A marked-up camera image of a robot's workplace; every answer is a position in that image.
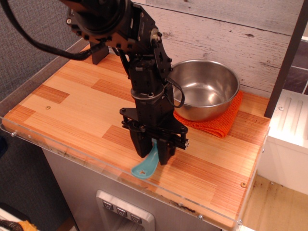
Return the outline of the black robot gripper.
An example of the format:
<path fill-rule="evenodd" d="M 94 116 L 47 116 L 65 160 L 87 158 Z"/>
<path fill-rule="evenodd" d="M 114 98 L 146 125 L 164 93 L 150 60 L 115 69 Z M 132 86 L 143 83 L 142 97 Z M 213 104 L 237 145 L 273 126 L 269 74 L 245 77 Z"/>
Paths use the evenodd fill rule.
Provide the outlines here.
<path fill-rule="evenodd" d="M 122 108 L 123 126 L 128 128 L 130 122 L 137 127 L 130 128 L 130 137 L 137 154 L 144 158 L 152 149 L 152 138 L 157 141 L 159 162 L 166 165 L 175 154 L 176 147 L 186 149 L 189 141 L 186 138 L 188 128 L 173 115 L 173 93 L 165 92 L 153 97 L 141 95 L 136 98 L 135 108 Z"/>

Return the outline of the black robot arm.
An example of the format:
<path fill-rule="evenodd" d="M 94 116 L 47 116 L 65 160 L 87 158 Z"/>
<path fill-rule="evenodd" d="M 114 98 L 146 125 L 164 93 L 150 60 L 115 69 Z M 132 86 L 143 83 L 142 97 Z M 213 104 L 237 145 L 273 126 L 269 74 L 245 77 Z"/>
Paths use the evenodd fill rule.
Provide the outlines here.
<path fill-rule="evenodd" d="M 170 78 L 171 59 L 151 16 L 129 0 L 66 0 L 72 31 L 93 45 L 112 48 L 131 81 L 134 108 L 122 108 L 122 125 L 128 129 L 140 157 L 156 140 L 162 165 L 177 148 L 188 144 L 188 129 L 174 117 L 177 105 Z"/>

